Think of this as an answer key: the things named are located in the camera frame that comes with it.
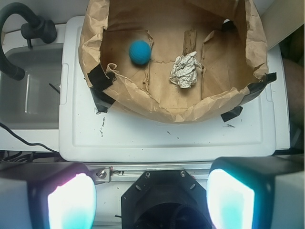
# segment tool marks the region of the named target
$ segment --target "bright light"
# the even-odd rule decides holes
[[[217,229],[252,228],[254,191],[222,169],[209,175],[207,204]]]
[[[96,210],[96,189],[84,173],[48,196],[50,229],[90,229]]]

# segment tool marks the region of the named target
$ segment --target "crumpled brown paper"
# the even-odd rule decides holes
[[[220,31],[226,18],[236,30]],[[197,30],[204,78],[198,73],[196,85],[176,88],[170,71],[191,28]],[[151,61],[142,68],[127,52],[139,37],[152,46]],[[104,90],[116,100],[113,107],[165,123],[203,121],[230,111],[249,94],[246,86],[268,73],[266,39],[252,0],[90,0],[79,61],[89,87],[88,74],[97,65],[115,74]]]

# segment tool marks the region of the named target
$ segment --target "sink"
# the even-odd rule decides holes
[[[20,81],[0,74],[0,121],[9,128],[58,129],[62,48],[56,43],[6,53],[25,71]]]

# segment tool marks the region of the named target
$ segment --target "black faucet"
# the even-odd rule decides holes
[[[19,14],[28,23],[21,26],[21,34],[27,39],[28,47],[32,48],[31,39],[40,38],[44,43],[52,43],[57,37],[55,24],[51,20],[45,20],[36,16],[33,11],[22,3],[11,3],[0,10],[0,34],[4,22],[12,14]],[[15,66],[6,58],[2,45],[0,45],[0,71],[15,80],[22,80],[25,72],[22,68]]]

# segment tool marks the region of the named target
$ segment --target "felt ball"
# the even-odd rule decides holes
[[[135,41],[130,45],[129,57],[138,65],[146,64],[151,58],[152,50],[145,41]]]

